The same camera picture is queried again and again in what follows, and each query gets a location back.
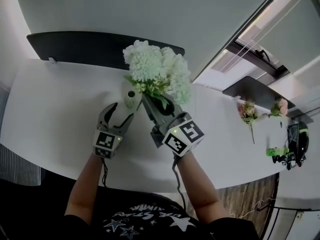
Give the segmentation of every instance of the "flower bouquet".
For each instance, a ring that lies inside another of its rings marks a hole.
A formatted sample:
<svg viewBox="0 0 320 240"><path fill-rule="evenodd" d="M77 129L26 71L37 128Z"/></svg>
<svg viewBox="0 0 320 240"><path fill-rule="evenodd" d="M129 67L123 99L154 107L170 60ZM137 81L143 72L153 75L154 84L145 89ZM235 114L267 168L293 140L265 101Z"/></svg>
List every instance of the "flower bouquet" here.
<svg viewBox="0 0 320 240"><path fill-rule="evenodd" d="M276 100L273 104L273 107L270 111L269 117L280 117L288 114L288 101L284 98Z"/></svg>
<svg viewBox="0 0 320 240"><path fill-rule="evenodd" d="M238 107L238 111L242 121L249 125L253 144L255 144L254 132L252 128L252 123L258 118L258 112L255 109L255 104L253 102L246 101L244 104Z"/></svg>
<svg viewBox="0 0 320 240"><path fill-rule="evenodd" d="M129 64L129 75L125 78L138 93L160 100L164 109L168 101L163 93L168 92L177 104L190 100L190 71L181 54L175 54L169 47L160 49L148 41L136 40L123 50L123 55Z"/></svg>

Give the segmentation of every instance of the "person's left arm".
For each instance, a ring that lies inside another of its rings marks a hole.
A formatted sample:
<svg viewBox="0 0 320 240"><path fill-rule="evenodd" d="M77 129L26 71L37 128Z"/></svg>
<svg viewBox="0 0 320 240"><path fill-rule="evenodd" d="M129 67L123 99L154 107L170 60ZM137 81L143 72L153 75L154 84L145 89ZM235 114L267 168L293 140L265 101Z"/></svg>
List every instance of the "person's left arm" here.
<svg viewBox="0 0 320 240"><path fill-rule="evenodd" d="M102 168L102 159L92 154L73 186L64 215L74 215L90 225Z"/></svg>

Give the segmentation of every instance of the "black t-shirt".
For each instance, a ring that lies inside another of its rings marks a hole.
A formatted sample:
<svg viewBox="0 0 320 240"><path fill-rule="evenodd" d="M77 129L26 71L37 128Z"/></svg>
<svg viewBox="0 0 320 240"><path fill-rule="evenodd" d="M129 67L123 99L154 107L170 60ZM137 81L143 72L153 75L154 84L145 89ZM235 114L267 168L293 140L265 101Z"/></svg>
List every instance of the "black t-shirt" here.
<svg viewBox="0 0 320 240"><path fill-rule="evenodd" d="M144 203L131 201L127 206L111 203L108 211L106 207L95 207L99 215L95 218L95 212L91 226L67 215L62 219L62 234L66 239L259 239L251 221L221 218L205 225L168 198L153 194L148 199Z"/></svg>

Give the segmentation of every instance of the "white cube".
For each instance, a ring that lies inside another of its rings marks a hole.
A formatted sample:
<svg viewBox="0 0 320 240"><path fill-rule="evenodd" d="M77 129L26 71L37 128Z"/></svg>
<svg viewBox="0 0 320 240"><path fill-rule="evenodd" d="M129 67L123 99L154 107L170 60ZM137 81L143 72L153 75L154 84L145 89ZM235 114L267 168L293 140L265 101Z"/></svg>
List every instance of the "white cube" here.
<svg viewBox="0 0 320 240"><path fill-rule="evenodd" d="M162 143L167 145L175 154L182 157L194 149L204 137L205 134L191 119L170 128Z"/></svg>
<svg viewBox="0 0 320 240"><path fill-rule="evenodd" d="M93 137L93 153L102 158L112 159L123 137L108 132L95 130Z"/></svg>

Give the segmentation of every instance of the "shirt sleeve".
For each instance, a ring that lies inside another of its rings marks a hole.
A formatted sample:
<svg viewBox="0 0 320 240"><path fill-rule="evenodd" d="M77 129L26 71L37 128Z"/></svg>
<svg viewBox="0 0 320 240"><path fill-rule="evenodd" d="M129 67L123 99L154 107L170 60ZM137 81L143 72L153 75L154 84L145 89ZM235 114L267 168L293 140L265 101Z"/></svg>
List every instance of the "shirt sleeve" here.
<svg viewBox="0 0 320 240"><path fill-rule="evenodd" d="M74 215L66 215L62 218L59 231L59 239L91 239L89 225Z"/></svg>
<svg viewBox="0 0 320 240"><path fill-rule="evenodd" d="M245 219L220 218L206 227L215 240L259 240L254 224Z"/></svg>

